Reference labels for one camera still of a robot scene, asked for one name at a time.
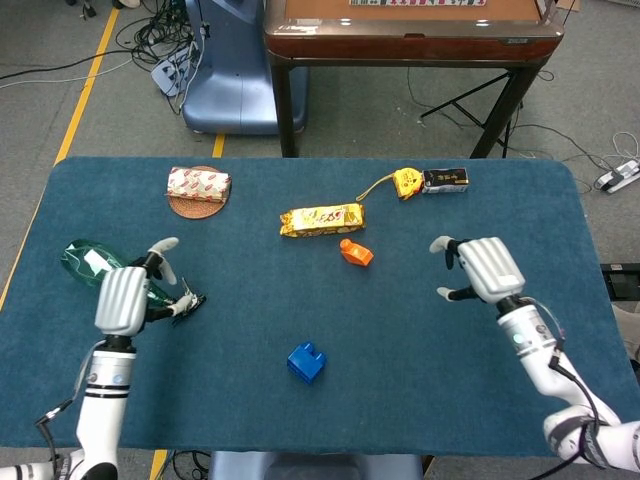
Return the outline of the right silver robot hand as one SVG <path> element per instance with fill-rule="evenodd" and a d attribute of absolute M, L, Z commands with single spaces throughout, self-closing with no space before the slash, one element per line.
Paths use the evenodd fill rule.
<path fill-rule="evenodd" d="M 456 240 L 442 235 L 430 244 L 429 252 L 444 252 L 448 270 L 457 260 L 470 281 L 464 289 L 438 287 L 437 293 L 449 302 L 479 298 L 485 303 L 497 304 L 519 295 L 525 286 L 524 276 L 498 237 Z"/>

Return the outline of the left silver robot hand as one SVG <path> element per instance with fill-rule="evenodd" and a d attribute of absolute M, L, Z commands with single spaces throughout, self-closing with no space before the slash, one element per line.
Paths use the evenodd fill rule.
<path fill-rule="evenodd" d="M 178 300 L 161 308 L 148 307 L 151 277 L 159 274 L 171 285 L 177 277 L 165 253 L 179 243 L 177 237 L 167 237 L 152 245 L 145 256 L 125 267 L 105 274 L 95 314 L 95 326 L 104 335 L 134 337 L 147 323 L 171 318 L 176 324 L 190 315 L 206 300 L 194 293 L 183 280 L 185 293 Z"/>

